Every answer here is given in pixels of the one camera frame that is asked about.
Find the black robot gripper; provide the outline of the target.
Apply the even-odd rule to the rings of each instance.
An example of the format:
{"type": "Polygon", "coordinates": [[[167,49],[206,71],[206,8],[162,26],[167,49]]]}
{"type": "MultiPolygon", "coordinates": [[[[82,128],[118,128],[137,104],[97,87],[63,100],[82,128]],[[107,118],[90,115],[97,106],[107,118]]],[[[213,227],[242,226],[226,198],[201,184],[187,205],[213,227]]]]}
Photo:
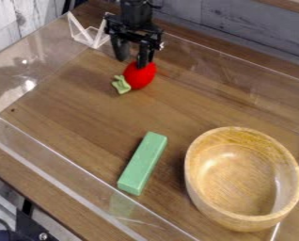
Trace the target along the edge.
{"type": "Polygon", "coordinates": [[[119,61],[130,57],[130,42],[139,44],[138,68],[153,61],[154,49],[163,48],[163,30],[153,22],[155,6],[151,0],[121,0],[119,14],[105,15],[106,33],[111,36],[115,56],[119,61]]]}

